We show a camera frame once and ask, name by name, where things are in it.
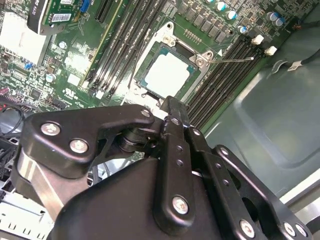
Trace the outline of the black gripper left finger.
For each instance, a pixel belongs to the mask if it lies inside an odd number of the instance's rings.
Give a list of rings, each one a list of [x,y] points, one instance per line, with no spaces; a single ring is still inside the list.
[[[163,117],[138,104],[33,114],[22,129],[14,185],[39,200],[55,224],[78,194],[138,161],[156,160],[153,218],[167,235],[183,235],[196,207],[180,104],[167,97]]]

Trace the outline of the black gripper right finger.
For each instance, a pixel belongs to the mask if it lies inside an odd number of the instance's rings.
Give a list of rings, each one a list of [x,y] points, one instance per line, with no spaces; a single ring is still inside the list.
[[[211,148],[179,106],[191,147],[224,240],[311,240],[307,226],[224,145]]]

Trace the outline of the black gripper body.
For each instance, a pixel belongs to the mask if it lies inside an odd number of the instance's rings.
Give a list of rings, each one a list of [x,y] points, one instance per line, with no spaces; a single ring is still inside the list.
[[[140,160],[73,197],[51,240],[172,240],[153,217],[156,160]]]

